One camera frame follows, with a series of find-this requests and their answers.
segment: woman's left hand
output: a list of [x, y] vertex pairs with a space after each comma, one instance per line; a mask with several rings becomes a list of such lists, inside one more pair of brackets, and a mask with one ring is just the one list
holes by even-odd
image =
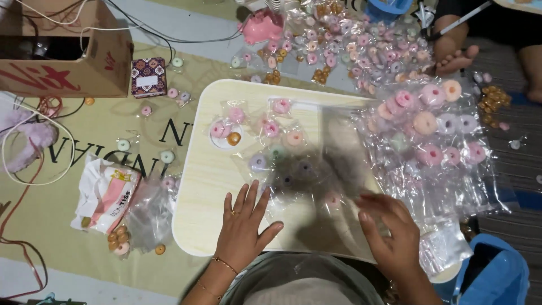
[[271, 192], [266, 188], [254, 208], [258, 184], [258, 180], [254, 180], [250, 189], [248, 184], [243, 185], [233, 209], [231, 193], [226, 194], [224, 199], [224, 219], [215, 257], [218, 256], [237, 272], [248, 266], [284, 227], [283, 223], [277, 221], [258, 235], [258, 227], [266, 212]]

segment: woman's right hand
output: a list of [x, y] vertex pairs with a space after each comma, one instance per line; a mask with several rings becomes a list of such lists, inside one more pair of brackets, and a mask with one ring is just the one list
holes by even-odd
[[[384, 276], [396, 282], [426, 277], [420, 266], [420, 230], [404, 203], [388, 195], [368, 194], [361, 195], [356, 204], [359, 223]], [[391, 237], [379, 234], [371, 215], [381, 217]]]

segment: hand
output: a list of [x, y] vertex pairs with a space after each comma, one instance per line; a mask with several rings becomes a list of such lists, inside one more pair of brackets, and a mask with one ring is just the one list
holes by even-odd
[[[384, 194], [360, 195], [359, 223], [367, 238], [377, 268], [392, 281], [425, 276], [420, 266], [420, 230], [404, 203]], [[378, 233], [371, 214], [381, 217], [391, 237]]]
[[233, 209], [231, 193], [226, 194], [224, 199], [224, 219], [215, 257], [219, 256], [237, 272], [248, 266], [284, 227], [283, 223], [275, 222], [258, 235], [258, 227], [266, 212], [271, 192], [266, 188], [254, 208], [258, 184], [258, 180], [254, 180], [250, 190], [247, 184], [243, 185]]

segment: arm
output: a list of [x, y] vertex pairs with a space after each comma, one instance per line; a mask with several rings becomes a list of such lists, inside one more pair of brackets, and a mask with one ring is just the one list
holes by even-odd
[[217, 305], [238, 272], [248, 266], [284, 227], [282, 223], [272, 223], [258, 235], [270, 189], [266, 188], [254, 207], [257, 190], [258, 180], [254, 180], [250, 190], [244, 185], [233, 209], [231, 194], [226, 194], [222, 230], [213, 256], [219, 260], [211, 260], [181, 305]]
[[[420, 266], [420, 230], [404, 203], [390, 196], [361, 195], [359, 222], [377, 268], [397, 283], [401, 302], [411, 305], [441, 305], [442, 300]], [[391, 237], [380, 236], [370, 215], [381, 217]]]

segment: blue basket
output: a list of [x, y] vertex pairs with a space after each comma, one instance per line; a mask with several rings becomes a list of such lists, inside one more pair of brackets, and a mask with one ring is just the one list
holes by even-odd
[[368, 0], [365, 13], [371, 17], [371, 22], [384, 21], [390, 24], [397, 17], [406, 13], [412, 4], [412, 0], [395, 0], [392, 5], [387, 5], [380, 0]]

